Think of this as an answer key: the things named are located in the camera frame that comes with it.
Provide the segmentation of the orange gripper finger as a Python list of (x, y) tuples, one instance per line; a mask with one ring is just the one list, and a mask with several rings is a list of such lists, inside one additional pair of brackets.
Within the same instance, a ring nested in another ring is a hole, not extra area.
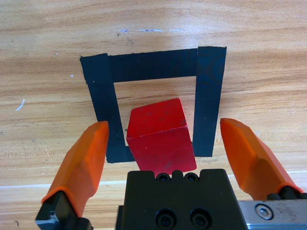
[(228, 161), (245, 193), (254, 200), (304, 198), (304, 191), (250, 127), (231, 118), (222, 118), (220, 128)]
[(42, 230), (91, 230), (83, 217), (97, 192), (109, 138), (107, 121), (89, 126), (67, 152), (35, 219)]

